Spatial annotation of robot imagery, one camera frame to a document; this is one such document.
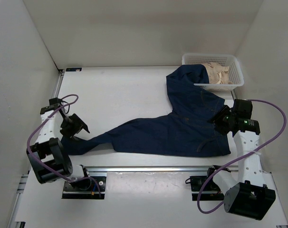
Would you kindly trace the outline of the dark blue denim trousers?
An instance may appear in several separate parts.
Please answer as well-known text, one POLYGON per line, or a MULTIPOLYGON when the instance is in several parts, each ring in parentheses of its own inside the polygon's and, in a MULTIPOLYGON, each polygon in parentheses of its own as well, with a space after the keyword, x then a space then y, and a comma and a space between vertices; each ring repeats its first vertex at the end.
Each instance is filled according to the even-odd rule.
POLYGON ((61 143, 69 155, 83 155, 104 143, 110 143, 116 152, 182 157, 229 155, 227 136, 208 122, 224 106, 224 99, 198 86, 207 83, 205 66, 182 65, 166 77, 172 105, 168 115, 133 119, 89 140, 62 137, 61 143))

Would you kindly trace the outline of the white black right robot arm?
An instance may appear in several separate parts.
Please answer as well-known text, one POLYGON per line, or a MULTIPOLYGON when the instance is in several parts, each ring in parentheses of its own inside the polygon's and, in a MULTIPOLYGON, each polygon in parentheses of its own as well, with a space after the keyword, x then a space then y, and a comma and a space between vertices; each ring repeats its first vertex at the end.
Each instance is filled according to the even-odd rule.
POLYGON ((223 205, 227 213, 262 220, 276 199, 275 191, 269 189, 262 175, 260 156, 255 152, 259 143, 260 128, 251 119, 252 103, 236 99, 232 108, 225 105, 209 122, 217 132, 232 133, 238 161, 238 178, 235 180, 228 168, 212 166, 205 178, 211 190, 220 189, 224 195, 223 205))

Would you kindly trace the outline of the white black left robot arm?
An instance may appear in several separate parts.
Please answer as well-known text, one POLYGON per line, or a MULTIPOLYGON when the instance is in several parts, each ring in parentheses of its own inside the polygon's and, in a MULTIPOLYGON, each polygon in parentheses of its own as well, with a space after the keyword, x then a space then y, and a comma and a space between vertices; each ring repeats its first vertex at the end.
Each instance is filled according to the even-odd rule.
POLYGON ((39 183, 44 184, 60 178, 74 182, 81 190, 90 188, 92 179, 83 165, 73 165, 61 143, 62 137, 76 139, 81 130, 88 132, 88 126, 76 115, 68 115, 64 108, 53 113, 59 105, 41 108, 42 126, 33 145, 26 153, 39 183))

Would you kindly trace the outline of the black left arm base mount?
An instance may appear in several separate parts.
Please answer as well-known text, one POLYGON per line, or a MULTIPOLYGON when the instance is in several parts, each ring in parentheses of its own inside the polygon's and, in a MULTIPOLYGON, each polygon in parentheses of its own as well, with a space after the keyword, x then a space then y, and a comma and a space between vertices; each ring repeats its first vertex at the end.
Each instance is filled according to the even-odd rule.
POLYGON ((71 184, 64 182, 62 199, 68 200, 104 200, 106 194, 106 172, 89 172, 93 180, 82 180, 80 183, 71 184))

